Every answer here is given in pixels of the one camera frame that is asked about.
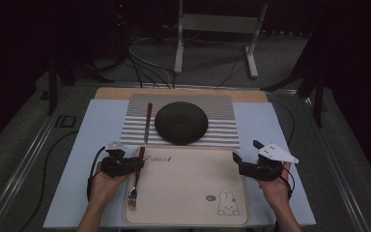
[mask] metal frame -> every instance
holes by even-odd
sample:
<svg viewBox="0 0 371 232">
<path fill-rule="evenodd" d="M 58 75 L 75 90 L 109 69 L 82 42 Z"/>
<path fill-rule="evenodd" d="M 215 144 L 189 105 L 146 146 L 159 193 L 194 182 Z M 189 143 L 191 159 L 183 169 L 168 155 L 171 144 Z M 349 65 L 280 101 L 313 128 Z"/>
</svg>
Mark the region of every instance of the metal frame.
<svg viewBox="0 0 371 232">
<path fill-rule="evenodd" d="M 36 135 L 34 141 L 32 142 L 29 150 L 25 154 L 23 160 L 20 162 L 19 166 L 16 168 L 8 183 L 5 185 L 3 192 L 0 195 L 0 223 L 4 219 L 6 213 L 9 211 L 14 199 L 17 196 L 20 188 L 23 185 L 24 180 L 26 179 L 30 169 L 35 163 L 36 158 L 38 157 L 41 148 L 44 145 L 48 135 L 50 134 L 53 126 L 55 125 L 56 119 L 59 115 L 62 104 L 66 101 L 70 95 L 72 87 L 65 87 L 62 91 L 62 94 L 59 98 L 59 104 L 54 109 L 53 114 L 48 116 L 38 134 Z"/>
<path fill-rule="evenodd" d="M 252 33 L 250 46 L 245 48 L 245 58 L 249 67 L 251 78 L 258 77 L 254 60 L 254 47 L 264 22 L 268 4 L 264 4 L 258 17 L 219 16 L 208 14 L 184 14 L 183 0 L 179 0 L 179 31 L 174 72 L 181 74 L 183 71 L 183 30 L 220 31 L 234 33 Z"/>
<path fill-rule="evenodd" d="M 315 123 L 312 114 L 312 103 L 309 98 L 300 98 L 300 103 L 303 107 L 303 111 L 306 113 L 308 119 L 308 125 L 313 129 L 320 144 L 320 149 L 323 151 L 325 158 L 328 162 L 329 171 L 332 173 L 333 180 L 338 187 L 339 193 L 342 196 L 342 200 L 348 210 L 349 216 L 354 223 L 355 230 L 357 232 L 369 232 L 371 231 L 369 224 L 361 211 L 354 192 L 352 191 L 348 180 L 346 180 L 345 174 L 343 173 L 341 166 L 336 158 L 336 154 L 333 149 L 329 146 L 328 139 L 325 134 L 318 128 Z"/>
</svg>

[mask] round black plate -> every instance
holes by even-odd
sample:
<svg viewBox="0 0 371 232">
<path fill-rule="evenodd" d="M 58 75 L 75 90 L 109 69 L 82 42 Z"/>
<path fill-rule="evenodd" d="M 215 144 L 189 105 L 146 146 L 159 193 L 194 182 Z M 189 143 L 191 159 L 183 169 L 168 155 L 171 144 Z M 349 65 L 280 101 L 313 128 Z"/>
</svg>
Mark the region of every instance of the round black plate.
<svg viewBox="0 0 371 232">
<path fill-rule="evenodd" d="M 208 126 L 206 113 L 197 105 L 185 101 L 167 104 L 155 118 L 158 134 L 176 145 L 197 141 L 206 133 Z"/>
</svg>

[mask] finger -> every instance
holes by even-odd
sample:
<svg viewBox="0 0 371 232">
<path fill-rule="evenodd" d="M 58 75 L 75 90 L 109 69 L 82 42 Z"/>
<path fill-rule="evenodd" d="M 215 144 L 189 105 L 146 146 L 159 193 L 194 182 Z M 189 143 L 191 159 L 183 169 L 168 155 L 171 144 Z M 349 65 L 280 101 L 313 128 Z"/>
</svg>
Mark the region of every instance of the finger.
<svg viewBox="0 0 371 232">
<path fill-rule="evenodd" d="M 128 179 L 128 175 L 117 177 L 115 180 L 120 185 L 122 182 Z"/>
<path fill-rule="evenodd" d="M 284 164 L 282 164 L 282 177 L 285 178 L 286 180 L 288 179 L 288 172 L 289 172 L 289 169 L 291 168 L 291 163 L 290 162 L 284 162 Z"/>
<path fill-rule="evenodd" d="M 96 172 L 101 171 L 101 162 L 98 162 L 98 165 L 96 166 Z"/>
</svg>

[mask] striped mat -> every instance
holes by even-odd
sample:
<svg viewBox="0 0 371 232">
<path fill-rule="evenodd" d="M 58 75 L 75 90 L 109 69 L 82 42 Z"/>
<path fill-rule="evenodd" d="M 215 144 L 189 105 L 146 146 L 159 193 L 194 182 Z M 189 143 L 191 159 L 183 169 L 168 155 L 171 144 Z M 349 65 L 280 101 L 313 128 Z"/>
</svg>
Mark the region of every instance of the striped mat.
<svg viewBox="0 0 371 232">
<path fill-rule="evenodd" d="M 143 145 L 147 105 L 153 104 L 150 123 L 149 145 L 170 145 L 158 135 L 155 117 L 158 111 L 171 102 L 190 102 L 198 105 L 207 114 L 209 127 L 206 134 L 189 146 L 230 147 L 240 149 L 233 104 L 229 96 L 164 96 L 133 94 L 128 103 L 128 112 L 120 142 L 126 145 Z"/>
</svg>

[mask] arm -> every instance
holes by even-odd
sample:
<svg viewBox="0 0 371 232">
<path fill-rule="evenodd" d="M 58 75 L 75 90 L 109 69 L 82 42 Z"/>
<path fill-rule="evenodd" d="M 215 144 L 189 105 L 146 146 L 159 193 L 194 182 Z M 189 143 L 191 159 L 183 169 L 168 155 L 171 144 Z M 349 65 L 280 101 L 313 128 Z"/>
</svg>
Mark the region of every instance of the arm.
<svg viewBox="0 0 371 232">
<path fill-rule="evenodd" d="M 283 166 L 289 170 L 291 163 L 285 162 Z M 282 170 L 282 177 L 285 180 L 288 180 L 288 172 L 286 170 Z M 260 188 L 263 190 L 265 198 L 275 212 L 280 231 L 302 231 L 289 205 L 287 185 L 279 178 L 272 182 L 263 182 L 258 180 L 257 182 L 260 184 Z"/>
<path fill-rule="evenodd" d="M 101 172 L 100 168 L 101 162 L 98 163 L 96 170 L 96 173 L 99 174 L 92 181 L 89 205 L 86 208 L 83 219 L 80 221 L 77 232 L 98 231 L 101 215 L 107 203 L 113 198 L 119 185 L 128 178 L 128 176 L 110 178 Z"/>
</svg>

